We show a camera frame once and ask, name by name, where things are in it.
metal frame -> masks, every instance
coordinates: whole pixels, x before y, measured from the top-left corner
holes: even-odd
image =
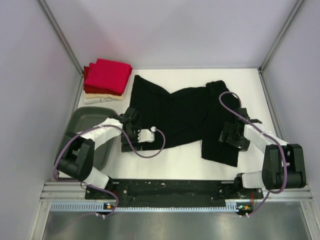
[[[76,70],[79,74],[83,75],[82,67],[77,60],[74,52],[72,51],[67,39],[65,38],[63,32],[61,31],[55,17],[53,16],[49,6],[46,3],[46,0],[37,0],[40,7],[42,8],[44,14],[46,15],[47,19],[49,20],[53,30],[55,31],[57,37],[59,38],[63,48],[65,49],[67,55],[71,59],[73,65],[75,66]],[[284,38],[286,32],[288,31],[289,27],[293,23],[294,19],[297,17],[298,13],[301,11],[305,0],[297,0],[294,8],[292,9],[288,19],[286,20],[284,26],[282,27],[279,35],[275,39],[272,47],[268,51],[261,67],[258,69],[259,77],[261,80],[261,85],[263,88],[263,92],[267,101],[267,105],[270,111],[271,119],[276,131],[276,134],[283,138],[284,134],[281,128],[281,124],[277,118],[277,111],[275,109],[275,105],[273,104],[272,98],[270,96],[270,91],[268,88],[268,84],[264,78],[264,70],[268,65],[269,61],[275,54],[276,50],[278,49],[282,39]],[[78,108],[78,103],[80,100],[81,92],[83,86],[83,77],[79,82],[79,86],[77,89],[77,93],[75,96],[74,105],[72,111]],[[33,227],[31,230],[31,234],[29,239],[30,240],[41,240],[45,231],[45,226],[48,220],[49,211],[52,205],[52,202],[78,202],[78,203],[90,203],[90,202],[104,202],[104,203],[114,203],[115,200],[86,200],[85,199],[85,192],[86,190],[81,188],[79,183],[75,182],[46,182],[44,184],[42,194],[39,200],[35,220],[33,223]],[[227,203],[241,203],[247,200],[242,199],[229,199],[226,200]],[[305,188],[302,189],[288,189],[285,190],[282,194],[270,194],[268,202],[300,202],[301,209],[303,215],[305,217],[306,225],[309,229],[310,235],[313,240],[320,239],[320,217],[314,203],[311,191],[309,186],[307,185]]]
[[[54,32],[56,33],[56,36],[60,40],[64,50],[66,51],[66,54],[69,56],[75,69],[78,71],[79,74],[82,75],[82,73],[83,73],[82,67],[81,67],[76,55],[74,54],[73,50],[71,49],[65,35],[61,31],[61,28],[59,27],[59,25],[58,25],[54,15],[52,14],[47,2],[45,0],[36,0],[36,1],[39,3],[40,7],[42,8],[43,13],[45,14],[46,18],[50,22]]]
[[[270,59],[275,54],[276,50],[278,49],[282,39],[284,38],[286,32],[288,31],[289,27],[293,23],[294,19],[302,9],[303,5],[305,3],[305,0],[297,0],[289,17],[285,21],[281,31],[279,32],[278,36],[276,37],[274,43],[272,44],[272,47],[268,51],[263,63],[261,64],[261,67],[259,68],[262,72],[265,70],[266,66],[268,65]]]
[[[47,220],[51,208],[50,201],[40,201],[36,210],[35,219],[31,229],[29,240],[41,240],[45,233]]]

black garment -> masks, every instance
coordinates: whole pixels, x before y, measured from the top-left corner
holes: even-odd
[[[228,88],[220,80],[169,93],[136,75],[130,107],[141,114],[143,129],[155,126],[163,131],[165,148],[202,140],[202,158],[236,167],[238,149],[218,142],[225,122],[235,119],[219,103],[219,95],[225,91]],[[239,108],[239,101],[232,94],[224,95],[222,100],[231,109]],[[142,149],[158,150],[162,144],[163,138],[156,132],[155,141],[142,143]]]

folded red cloth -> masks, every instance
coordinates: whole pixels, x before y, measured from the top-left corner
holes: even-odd
[[[88,73],[89,73],[89,67],[88,66],[84,66],[84,82],[86,82],[87,77],[88,77]],[[87,93],[87,94],[112,94],[112,95],[116,95],[116,96],[121,96],[121,93],[117,93],[114,91],[109,91],[106,89],[101,89],[101,88],[97,88],[94,86],[83,86],[83,90]]]
[[[89,65],[84,91],[120,96],[125,91],[131,72],[129,64],[99,58],[96,63]]]

gray plastic tub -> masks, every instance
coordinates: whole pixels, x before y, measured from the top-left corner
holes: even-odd
[[[78,133],[87,130],[102,123],[115,113],[114,110],[105,107],[80,107],[72,113],[65,132]],[[102,170],[106,166],[113,142],[114,140],[110,139],[94,151],[93,166],[98,170]]]

purple cable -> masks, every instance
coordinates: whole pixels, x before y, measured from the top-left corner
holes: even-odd
[[[281,147],[281,144],[276,140],[274,139],[272,136],[268,135],[267,133],[263,133],[263,131],[257,127],[256,125],[254,125],[252,122],[250,122],[249,120],[245,119],[243,116],[241,116],[240,114],[236,113],[235,111],[231,110],[229,107],[227,107],[223,102],[222,102],[222,96],[225,95],[225,94],[233,94],[234,96],[236,96],[239,100],[239,103],[240,103],[240,106],[241,106],[241,100],[240,100],[240,97],[235,94],[234,92],[232,91],[225,91],[223,93],[220,94],[219,96],[219,102],[220,104],[225,108],[227,109],[230,113],[234,114],[235,116],[237,116],[238,118],[240,118],[244,123],[246,124],[249,124],[251,126],[253,126],[259,133],[261,133],[263,136],[267,137],[268,139],[271,139],[276,145],[277,147],[279,148],[279,151],[280,151],[280,155],[281,155],[281,160],[282,160],[282,164],[283,164],[283,183],[282,183],[282,186],[281,188],[278,190],[278,191],[272,191],[272,190],[268,190],[268,193],[265,195],[264,199],[262,200],[262,202],[259,204],[258,207],[256,207],[256,209],[251,212],[249,214],[252,215],[253,213],[255,213],[262,205],[263,203],[267,200],[267,198],[269,197],[270,193],[273,193],[273,194],[280,194],[282,193],[285,188],[286,188],[286,185],[287,185],[287,180],[288,180],[288,171],[287,171],[287,163],[286,163],[286,157],[285,157],[285,152],[284,150],[282,149]]]

